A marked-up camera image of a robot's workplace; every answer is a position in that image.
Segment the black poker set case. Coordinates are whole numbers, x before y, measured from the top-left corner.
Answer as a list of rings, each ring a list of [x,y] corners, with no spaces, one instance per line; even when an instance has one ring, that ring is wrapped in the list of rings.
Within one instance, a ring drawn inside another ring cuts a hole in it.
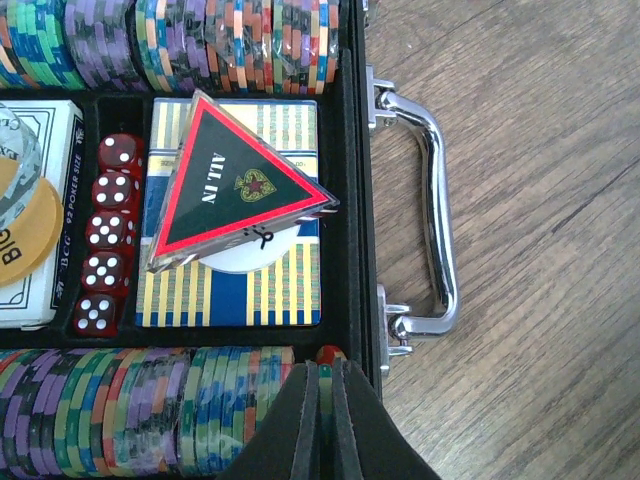
[[[429,112],[399,96],[394,87],[374,78],[365,63],[364,30],[373,5],[369,1],[341,4],[340,58],[335,79],[317,95],[213,92],[224,100],[302,100],[320,104],[320,171],[323,182],[342,203],[337,217],[322,224],[323,266],[327,273],[324,299],[327,325],[315,333],[292,334],[287,327],[222,327],[227,338],[267,342],[290,341],[302,353],[334,343],[345,348],[374,385],[381,382],[384,363],[374,350],[382,331],[374,324],[374,240],[367,129],[378,118],[398,119],[412,128],[423,151],[424,232],[436,292],[428,316],[395,314],[391,334],[397,340],[448,332],[458,315],[457,280],[451,234],[444,141]],[[189,93],[105,91],[87,89],[4,88],[5,100],[76,100],[87,110],[87,152],[94,153],[100,135],[116,127],[132,134],[151,130],[151,103],[160,97],[182,99]]]

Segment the clear round button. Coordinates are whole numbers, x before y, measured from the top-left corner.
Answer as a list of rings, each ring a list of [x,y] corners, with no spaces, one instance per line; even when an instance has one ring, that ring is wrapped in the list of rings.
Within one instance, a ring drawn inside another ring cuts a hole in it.
[[[15,172],[1,174],[1,228],[9,227],[26,209],[41,178],[42,153],[34,131],[1,104],[1,159]]]

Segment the orange big blind button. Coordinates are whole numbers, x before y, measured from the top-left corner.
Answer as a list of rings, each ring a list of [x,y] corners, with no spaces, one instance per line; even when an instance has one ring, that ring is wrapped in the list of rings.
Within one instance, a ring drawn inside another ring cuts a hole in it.
[[[1,174],[15,172],[1,159]],[[26,209],[7,228],[1,228],[1,285],[13,284],[36,270],[56,246],[64,208],[56,187],[41,177]]]

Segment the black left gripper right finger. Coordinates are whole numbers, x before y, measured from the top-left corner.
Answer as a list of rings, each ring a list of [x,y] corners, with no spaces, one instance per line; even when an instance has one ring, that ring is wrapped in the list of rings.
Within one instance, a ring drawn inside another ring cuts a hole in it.
[[[437,479],[408,444],[360,367],[332,368],[334,471],[337,479]]]

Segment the white round dealer button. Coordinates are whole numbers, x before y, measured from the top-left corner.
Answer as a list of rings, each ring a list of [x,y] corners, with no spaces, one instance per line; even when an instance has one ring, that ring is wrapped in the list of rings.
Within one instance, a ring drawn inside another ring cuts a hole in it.
[[[249,240],[208,257],[199,262],[213,270],[230,273],[248,273],[268,267],[281,258],[298,238],[300,226],[277,232],[264,230],[257,235],[251,232]]]

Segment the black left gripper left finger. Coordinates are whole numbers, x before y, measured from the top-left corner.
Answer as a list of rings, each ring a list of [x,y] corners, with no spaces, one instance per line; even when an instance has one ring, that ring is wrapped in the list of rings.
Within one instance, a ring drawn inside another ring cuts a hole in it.
[[[219,479],[318,479],[318,365],[294,366],[261,426]]]

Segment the red black triangular button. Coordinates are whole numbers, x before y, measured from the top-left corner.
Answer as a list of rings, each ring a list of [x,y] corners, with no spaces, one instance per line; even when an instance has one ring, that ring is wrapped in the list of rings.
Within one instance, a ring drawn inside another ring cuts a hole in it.
[[[176,268],[333,213],[338,199],[198,90],[147,259]]]

